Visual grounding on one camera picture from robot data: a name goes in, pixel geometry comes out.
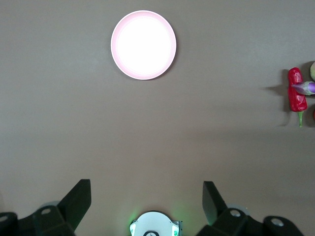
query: plate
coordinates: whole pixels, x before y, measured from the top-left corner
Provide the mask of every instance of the plate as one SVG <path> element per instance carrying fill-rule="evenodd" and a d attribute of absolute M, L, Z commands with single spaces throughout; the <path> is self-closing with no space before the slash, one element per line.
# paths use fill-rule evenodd
<path fill-rule="evenodd" d="M 116 25 L 111 51 L 116 65 L 126 75 L 138 80 L 153 79 L 172 64 L 175 33 L 168 21 L 155 12 L 131 12 Z"/>

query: white circular device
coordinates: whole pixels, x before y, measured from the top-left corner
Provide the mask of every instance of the white circular device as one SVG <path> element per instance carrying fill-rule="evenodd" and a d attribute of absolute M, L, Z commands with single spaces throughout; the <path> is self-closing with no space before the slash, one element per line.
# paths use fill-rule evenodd
<path fill-rule="evenodd" d="M 181 236 L 179 225 L 166 215 L 149 211 L 130 225 L 131 236 Z"/>

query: red pepper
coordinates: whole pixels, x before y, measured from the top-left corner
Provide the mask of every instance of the red pepper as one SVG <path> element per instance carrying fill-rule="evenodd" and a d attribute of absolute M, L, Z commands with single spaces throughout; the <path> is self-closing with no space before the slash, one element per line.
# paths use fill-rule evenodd
<path fill-rule="evenodd" d="M 297 112 L 300 119 L 300 127 L 302 127 L 303 112 L 307 109 L 305 95 L 299 94 L 292 85 L 303 82 L 303 77 L 299 68 L 292 68 L 289 70 L 289 102 L 291 110 Z"/>

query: screw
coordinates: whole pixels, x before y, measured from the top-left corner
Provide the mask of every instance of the screw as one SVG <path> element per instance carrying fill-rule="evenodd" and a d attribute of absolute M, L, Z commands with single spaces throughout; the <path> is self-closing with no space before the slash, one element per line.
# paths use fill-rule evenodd
<path fill-rule="evenodd" d="M 272 222 L 274 225 L 279 226 L 279 227 L 282 227 L 282 226 L 284 225 L 284 223 L 283 223 L 281 220 L 279 220 L 278 218 L 273 218 L 273 219 L 271 219 L 271 222 Z"/>
<path fill-rule="evenodd" d="M 235 216 L 235 217 L 240 217 L 241 214 L 238 210 L 231 210 L 230 211 L 231 215 Z"/>
<path fill-rule="evenodd" d="M 42 215 L 45 215 L 45 214 L 48 214 L 48 213 L 50 213 L 50 212 L 51 212 L 51 210 L 50 210 L 49 208 L 46 208 L 46 209 L 44 209 L 44 210 L 41 211 L 41 214 L 42 214 Z"/>
<path fill-rule="evenodd" d="M 9 217 L 7 217 L 6 215 L 0 217 L 0 222 L 6 221 Z"/>

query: purple vegetable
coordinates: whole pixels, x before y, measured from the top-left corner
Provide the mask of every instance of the purple vegetable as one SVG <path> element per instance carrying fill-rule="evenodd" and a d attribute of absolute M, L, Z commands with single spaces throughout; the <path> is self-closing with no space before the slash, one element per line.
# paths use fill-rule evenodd
<path fill-rule="evenodd" d="M 303 82 L 292 85 L 292 87 L 302 95 L 313 95 L 315 94 L 315 82 Z"/>

